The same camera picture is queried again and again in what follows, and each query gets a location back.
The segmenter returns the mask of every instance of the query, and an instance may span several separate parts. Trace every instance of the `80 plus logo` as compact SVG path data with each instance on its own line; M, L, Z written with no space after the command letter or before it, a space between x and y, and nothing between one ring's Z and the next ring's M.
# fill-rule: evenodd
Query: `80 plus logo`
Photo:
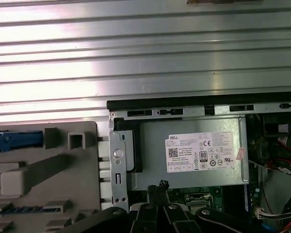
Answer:
M201 163L205 163L208 161L207 151L200 151L199 152L199 161Z

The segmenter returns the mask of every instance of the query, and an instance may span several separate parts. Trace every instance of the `metal bracket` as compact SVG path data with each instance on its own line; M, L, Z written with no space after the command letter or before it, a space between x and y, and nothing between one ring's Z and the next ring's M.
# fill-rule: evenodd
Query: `metal bracket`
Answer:
M114 131L114 117L109 120L109 148L113 206L129 210L126 178L126 148L121 135Z

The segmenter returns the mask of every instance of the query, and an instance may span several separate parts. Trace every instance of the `screw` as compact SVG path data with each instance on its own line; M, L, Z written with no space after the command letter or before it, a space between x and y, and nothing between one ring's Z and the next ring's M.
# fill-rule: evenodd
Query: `screw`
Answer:
M146 205L145 208L146 208L147 210L150 210L150 209L153 208L153 205Z
M210 211L209 210L202 210L202 214L204 214L204 215L210 215Z
M171 209L171 210L175 210L176 208L177 208L176 205L170 205L170 206L169 206L169 209Z

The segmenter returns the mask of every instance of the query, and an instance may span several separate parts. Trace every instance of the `blue cable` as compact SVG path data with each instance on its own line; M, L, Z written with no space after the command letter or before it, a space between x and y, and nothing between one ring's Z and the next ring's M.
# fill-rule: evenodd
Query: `blue cable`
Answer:
M274 228L272 228L264 223L262 223L262 227L264 227L265 229L267 229L270 232L276 232L276 229L274 229Z

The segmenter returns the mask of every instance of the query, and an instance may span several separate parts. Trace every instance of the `silver metal frame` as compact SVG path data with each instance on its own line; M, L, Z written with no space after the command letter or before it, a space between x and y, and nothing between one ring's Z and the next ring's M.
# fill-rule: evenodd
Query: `silver metal frame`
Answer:
M152 115L151 116L130 116L128 117L128 111L118 111L118 112L110 112L110 125L109 125L109 143L110 143L110 161L111 161L111 184L112 184L112 195L113 200L120 199L121 197L125 198L125 201L116 201L113 202L114 205L120 206L122 208L125 208L128 210L128 202L127 202L127 181L126 181L126 156L129 157L129 159L132 158L131 152L129 152L126 155L125 151L125 142L121 139L120 133L114 131L114 119L115 118L123 118L124 120L151 120L151 119L169 119L169 118L175 118L175 117L181 117L181 118L187 118L187 119L212 119L212 118L229 118L231 116L237 117L237 116L244 116L246 114L265 114L265 113L284 113L284 112L291 112L291 108L289 109L283 109L281 108L281 104L288 103L288 102L277 102L277 103L250 103L250 105L254 106L254 110L252 111L237 111L237 112L231 112L229 107L232 105L218 105L214 106L214 116L206 116L205 115L205 108L204 106L192 106L192 107L173 107L173 108L152 108ZM160 115L159 110L161 109L183 109L182 115ZM240 143L241 147L247 148L246 145L246 123L245 118L241 118L239 124L240 128L242 129L240 134ZM122 150L123 151L123 157L120 159L116 158L114 156L114 152L116 150ZM247 158L245 158L244 161L242 161L242 171L244 171L244 166L248 166ZM116 174L121 174L121 184L116 183ZM244 181L248 181L249 178L243 176Z

